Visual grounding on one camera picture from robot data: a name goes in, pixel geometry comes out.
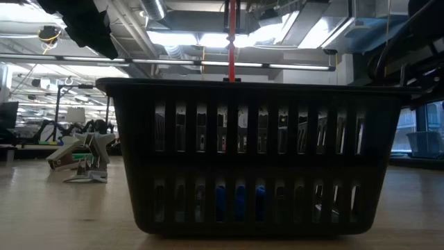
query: metal pipe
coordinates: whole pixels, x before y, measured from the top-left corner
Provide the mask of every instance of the metal pipe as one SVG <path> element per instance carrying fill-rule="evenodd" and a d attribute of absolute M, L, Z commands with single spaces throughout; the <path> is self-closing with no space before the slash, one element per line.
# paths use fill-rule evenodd
<path fill-rule="evenodd" d="M 114 2 L 112 0 L 108 1 L 109 6 L 111 6 L 111 8 L 114 9 L 114 12 L 116 14 L 116 16 L 120 19 L 120 21 L 122 22 L 122 24 L 125 26 L 125 28 L 128 30 L 128 32 L 131 34 L 131 36 L 134 38 L 134 40 L 136 41 L 136 43 L 140 46 L 140 48 L 142 48 L 142 50 L 145 52 L 145 54 L 147 56 L 153 56 L 153 53 L 150 51 L 150 49 L 148 48 L 148 45 L 144 44 L 139 37 L 137 36 L 137 34 L 134 32 L 134 30 L 131 28 L 130 24 L 126 21 L 125 17 L 123 17 L 123 15 L 119 12 L 119 9 L 116 7 L 116 5 L 114 4 Z"/>
<path fill-rule="evenodd" d="M 229 55 L 228 55 L 228 76 L 230 77 L 230 82 L 234 83 L 236 78 L 235 67 L 234 67 L 234 40 L 236 40 L 236 0 L 230 0 L 230 33 L 228 36 L 230 44 Z"/>
<path fill-rule="evenodd" d="M 56 135 L 57 135 L 57 122 L 58 122 L 58 109 L 60 107 L 60 91 L 62 90 L 62 86 L 58 86 L 58 90 L 57 90 L 57 102 L 55 104 L 55 116 L 54 116 L 54 131 L 53 131 L 53 142 L 56 141 Z"/>
<path fill-rule="evenodd" d="M 140 0 L 140 3 L 150 20 L 159 21 L 167 15 L 167 6 L 164 0 Z"/>
<path fill-rule="evenodd" d="M 108 125 L 108 115 L 109 114 L 110 114 L 110 97 L 108 97 L 108 100 L 106 101 L 106 116 L 105 116 L 106 126 Z"/>
<path fill-rule="evenodd" d="M 124 59 L 116 58 L 95 58 L 84 56 L 48 56 L 33 54 L 13 54 L 0 53 L 0 61 L 5 63 L 38 63 L 38 64 L 65 64 L 65 65 L 97 65 L 97 63 L 113 62 L 115 64 L 139 63 L 150 65 L 196 65 L 196 66 L 218 66 L 227 67 L 228 62 L 209 61 L 209 60 L 168 60 L 168 59 Z M 312 70 L 312 71 L 334 71 L 336 67 L 329 65 L 301 65 L 301 64 L 281 64 L 281 63 L 262 63 L 262 62 L 235 62 L 236 67 L 263 68 L 263 69 L 294 69 L 294 70 Z"/>
<path fill-rule="evenodd" d="M 139 26 L 139 22 L 134 18 L 133 14 L 130 12 L 128 7 L 122 3 L 121 0 L 111 0 L 115 1 L 119 7 L 120 10 L 122 10 L 123 14 L 130 20 L 131 23 L 133 23 L 133 26 L 130 26 L 130 28 L 133 28 L 136 30 L 136 32 L 140 35 L 142 40 L 145 42 L 146 46 L 150 49 L 151 53 L 153 54 L 153 57 L 158 58 L 157 51 L 155 50 L 154 44 L 151 42 L 150 38 L 148 37 L 148 34 L 146 31 L 142 30 Z"/>

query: basket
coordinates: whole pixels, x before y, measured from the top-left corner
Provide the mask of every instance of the basket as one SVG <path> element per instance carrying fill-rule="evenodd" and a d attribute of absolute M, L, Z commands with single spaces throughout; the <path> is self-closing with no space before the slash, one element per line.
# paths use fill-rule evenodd
<path fill-rule="evenodd" d="M 135 221 L 163 235 L 342 235 L 373 223 L 412 89 L 102 78 Z"/>

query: table surface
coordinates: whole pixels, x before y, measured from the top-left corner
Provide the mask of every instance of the table surface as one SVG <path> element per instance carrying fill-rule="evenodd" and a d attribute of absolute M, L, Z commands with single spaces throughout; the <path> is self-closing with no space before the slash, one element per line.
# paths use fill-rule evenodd
<path fill-rule="evenodd" d="M 133 220 L 123 160 L 108 184 L 63 183 L 44 160 L 0 167 L 0 249 L 444 249 L 444 172 L 389 167 L 375 223 L 341 237 L 175 238 Z"/>

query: basket slot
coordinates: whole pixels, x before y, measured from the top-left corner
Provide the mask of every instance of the basket slot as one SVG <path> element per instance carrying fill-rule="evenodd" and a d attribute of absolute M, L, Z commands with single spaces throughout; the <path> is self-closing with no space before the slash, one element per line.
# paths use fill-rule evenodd
<path fill-rule="evenodd" d="M 332 221 L 333 184 L 329 178 L 325 179 L 322 196 L 321 223 Z"/>
<path fill-rule="evenodd" d="M 296 183 L 294 190 L 294 217 L 293 220 L 296 223 L 302 222 L 302 216 L 304 212 L 304 185 Z"/>
<path fill-rule="evenodd" d="M 287 210 L 285 199 L 285 184 L 284 180 L 278 179 L 275 182 L 275 203 L 274 203 L 274 220 L 277 223 L 286 221 Z"/>
<path fill-rule="evenodd" d="M 298 153 L 305 153 L 307 146 L 308 109 L 306 106 L 299 106 L 298 109 Z"/>
<path fill-rule="evenodd" d="M 336 126 L 336 153 L 342 154 L 345 149 L 345 123 L 347 121 L 347 112 L 343 109 L 338 111 Z"/>
<path fill-rule="evenodd" d="M 224 222 L 227 215 L 227 189 L 225 179 L 216 179 L 216 222 Z"/>
<path fill-rule="evenodd" d="M 165 102 L 157 102 L 155 104 L 154 116 L 154 137 L 155 150 L 165 150 Z"/>
<path fill-rule="evenodd" d="M 185 180 L 185 220 L 188 223 L 194 222 L 194 190 L 196 189 L 194 181 L 194 177 L 191 174 Z"/>
<path fill-rule="evenodd" d="M 187 140 L 185 137 L 186 136 L 185 125 L 187 120 L 188 117 L 187 117 L 186 104 L 183 102 L 177 102 L 176 104 L 176 151 L 177 152 L 185 152 L 185 149 L 187 147 Z"/>
<path fill-rule="evenodd" d="M 318 131 L 316 133 L 316 152 L 325 153 L 325 138 L 327 136 L 328 113 L 326 109 L 318 111 Z"/>
<path fill-rule="evenodd" d="M 259 106 L 257 102 L 251 101 L 248 106 L 248 128 L 247 128 L 247 153 L 257 154 L 257 123 L 259 119 Z"/>
<path fill-rule="evenodd" d="M 147 152 L 153 152 L 155 149 L 155 106 L 152 101 L 147 101 L 146 105 L 144 106 L 144 116 L 142 119 L 144 120 L 145 125 L 145 133 L 144 135 L 144 142 L 145 142 L 145 150 Z"/>
<path fill-rule="evenodd" d="M 313 204 L 314 204 L 314 182 L 310 178 L 305 179 L 305 188 L 304 188 L 304 201 L 302 207 L 302 222 L 305 224 L 310 224 L 313 222 Z"/>
<path fill-rule="evenodd" d="M 298 103 L 294 100 L 289 105 L 289 120 L 288 120 L 288 143 L 287 154 L 292 155 L 298 152 L 298 127 L 299 127 L 299 108 Z"/>
<path fill-rule="evenodd" d="M 210 99 L 207 102 L 207 128 L 205 136 L 206 152 L 209 154 L 215 154 L 217 152 L 217 102 Z"/>
<path fill-rule="evenodd" d="M 154 222 L 163 222 L 165 218 L 165 180 L 154 180 Z"/>
<path fill-rule="evenodd" d="M 356 119 L 356 154 L 361 154 L 361 146 L 362 146 L 362 135 L 364 131 L 364 123 L 365 123 L 366 114 L 365 112 L 358 112 Z"/>
<path fill-rule="evenodd" d="M 259 108 L 259 117 L 257 120 L 257 152 L 266 153 L 268 136 L 268 107 Z"/>
<path fill-rule="evenodd" d="M 267 154 L 274 156 L 278 154 L 278 122 L 279 108 L 276 102 L 268 104 L 268 132 L 267 132 Z"/>
<path fill-rule="evenodd" d="M 336 184 L 333 186 L 333 196 L 332 196 L 332 223 L 338 223 L 339 222 L 339 215 L 341 214 L 339 208 L 341 206 L 341 186 L 339 184 Z"/>
<path fill-rule="evenodd" d="M 274 223 L 275 182 L 276 182 L 275 178 L 269 176 L 266 179 L 266 184 L 265 184 L 265 220 L 268 224 Z"/>
<path fill-rule="evenodd" d="M 295 203 L 295 182 L 294 178 L 289 174 L 285 178 L 285 222 L 286 223 L 293 223 L 294 219 L 294 203 Z"/>
<path fill-rule="evenodd" d="M 344 154 L 353 155 L 356 149 L 356 108 L 349 105 L 347 108 L 347 120 L 345 122 Z"/>
<path fill-rule="evenodd" d="M 204 219 L 206 220 L 206 214 L 208 211 L 207 208 L 208 202 L 207 202 L 207 195 L 211 193 L 214 193 L 214 188 L 210 192 L 207 192 L 207 188 L 205 186 L 205 179 L 204 178 L 198 178 L 196 180 L 196 186 L 194 189 L 194 219 L 196 222 L 204 222 Z"/>
<path fill-rule="evenodd" d="M 165 180 L 165 222 L 174 221 L 174 188 L 176 187 L 175 176 L 168 176 Z"/>
<path fill-rule="evenodd" d="M 226 214 L 225 214 L 225 221 L 226 222 L 233 222 L 235 218 L 235 197 L 236 197 L 236 179 L 232 176 L 228 176 L 226 178 Z"/>
<path fill-rule="evenodd" d="M 255 219 L 256 222 L 263 222 L 265 219 L 266 205 L 266 185 L 264 179 L 257 179 L 255 190 Z"/>
<path fill-rule="evenodd" d="M 176 102 L 173 99 L 165 101 L 165 151 L 175 151 L 176 137 Z"/>
<path fill-rule="evenodd" d="M 336 106 L 331 105 L 328 108 L 327 134 L 325 136 L 325 153 L 328 155 L 336 153 L 337 117 L 338 110 Z"/>
<path fill-rule="evenodd" d="M 237 111 L 238 105 L 234 100 L 228 104 L 228 122 L 227 122 L 227 152 L 229 154 L 237 153 Z"/>
<path fill-rule="evenodd" d="M 174 190 L 174 221 L 184 222 L 185 221 L 185 180 L 183 178 L 178 178 L 176 180 L 176 188 Z"/>
<path fill-rule="evenodd" d="M 246 176 L 246 195 L 245 195 L 245 215 L 246 215 L 246 223 L 247 224 L 254 224 L 255 218 L 256 218 L 256 180 L 251 175 L 252 173 L 247 174 Z"/>
<path fill-rule="evenodd" d="M 289 134 L 289 107 L 281 106 L 277 119 L 277 152 L 284 154 L 287 152 L 288 134 Z"/>
<path fill-rule="evenodd" d="M 246 209 L 246 189 L 245 189 L 245 180 L 237 179 L 236 180 L 236 194 L 235 194 L 235 218 L 236 222 L 244 222 L 245 221 L 245 209 Z"/>
<path fill-rule="evenodd" d="M 196 108 L 196 150 L 197 152 L 205 152 L 207 144 L 207 106 L 204 103 L 199 103 Z"/>
<path fill-rule="evenodd" d="M 228 107 L 217 107 L 217 152 L 227 151 Z"/>
<path fill-rule="evenodd" d="M 214 215 L 216 214 L 214 206 L 216 203 L 215 189 L 216 181 L 214 176 L 211 172 L 207 172 L 207 175 L 205 176 L 205 223 L 214 222 Z"/>
<path fill-rule="evenodd" d="M 339 204 L 339 223 L 346 224 L 350 221 L 350 207 L 352 203 L 352 185 L 349 180 L 342 184 L 341 203 Z"/>
<path fill-rule="evenodd" d="M 361 187 L 358 185 L 355 185 L 352 188 L 352 202 L 351 202 L 352 214 L 350 216 L 350 222 L 358 222 L 359 211 L 361 210 L 361 206 L 362 206 L 361 202 L 362 202 Z"/>
<path fill-rule="evenodd" d="M 196 141 L 195 138 L 197 138 L 197 103 L 194 100 L 188 100 L 187 101 L 187 119 L 186 119 L 186 126 L 185 130 L 187 133 L 186 136 L 186 145 L 187 153 L 193 153 L 196 152 Z"/>
<path fill-rule="evenodd" d="M 318 108 L 311 103 L 308 107 L 307 117 L 307 145 L 305 153 L 307 155 L 316 154 L 317 132 L 318 132 Z"/>
<path fill-rule="evenodd" d="M 322 207 L 322 199 L 323 199 L 323 182 L 317 181 L 314 186 L 313 193 L 313 222 L 319 223 L 321 222 L 321 213 L 323 211 Z"/>
<path fill-rule="evenodd" d="M 240 106 L 237 117 L 239 121 L 237 128 L 237 153 L 245 153 L 247 151 L 248 107 Z"/>

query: cable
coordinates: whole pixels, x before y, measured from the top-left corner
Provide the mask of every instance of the cable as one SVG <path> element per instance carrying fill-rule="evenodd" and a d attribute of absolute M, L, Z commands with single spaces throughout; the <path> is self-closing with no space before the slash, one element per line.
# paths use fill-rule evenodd
<path fill-rule="evenodd" d="M 409 20 L 406 22 L 406 24 L 401 27 L 401 29 L 396 33 L 396 35 L 392 38 L 392 40 L 389 42 L 389 44 L 384 48 L 381 56 L 379 57 L 376 70 L 375 70 L 375 80 L 382 80 L 382 77 L 384 75 L 384 68 L 387 63 L 387 60 L 389 58 L 389 53 L 391 49 L 398 43 L 398 40 L 404 35 L 404 33 L 408 30 L 410 25 L 412 25 L 418 18 L 420 18 L 424 13 L 433 6 L 433 4 L 437 0 L 430 0 L 428 3 L 426 3 L 415 15 L 409 18 Z"/>
<path fill-rule="evenodd" d="M 40 36 L 39 36 L 39 34 L 40 34 L 40 31 L 38 31 L 37 32 L 37 36 L 39 36 L 39 39 L 41 40 L 41 41 L 51 41 L 51 40 L 54 40 L 54 39 L 56 39 L 56 38 L 58 38 L 58 36 L 61 34 L 61 30 L 58 32 L 58 34 L 57 35 L 55 35 L 55 36 L 53 36 L 53 37 L 51 37 L 51 38 L 40 38 Z"/>

